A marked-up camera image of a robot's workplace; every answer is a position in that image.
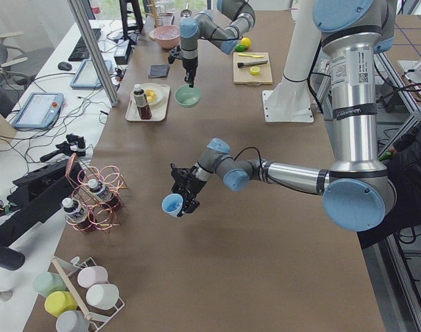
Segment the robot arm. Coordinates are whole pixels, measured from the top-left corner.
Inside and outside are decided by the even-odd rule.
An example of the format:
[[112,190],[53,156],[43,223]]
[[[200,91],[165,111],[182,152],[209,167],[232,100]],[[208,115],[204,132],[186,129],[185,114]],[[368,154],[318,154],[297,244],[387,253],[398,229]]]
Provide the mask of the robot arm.
[[232,22],[225,28],[218,26],[209,10],[180,22],[180,43],[169,51],[168,62],[180,59],[185,69],[185,82],[194,86],[198,68],[198,40],[209,41],[223,53],[230,55],[244,33],[253,29],[255,13],[247,1],[218,1],[217,10]]
[[330,58],[335,163],[313,169],[268,162],[239,161],[230,146],[212,139],[190,168],[174,167],[174,186],[163,210],[180,217],[198,207],[197,194],[212,174],[231,190],[251,180],[274,183],[322,196],[328,217],[348,230],[379,225],[395,204],[396,191],[377,157],[377,105],[374,56],[393,43],[394,1],[304,1],[301,4],[281,83],[268,91],[263,106],[268,121],[307,122],[306,94],[316,51]]

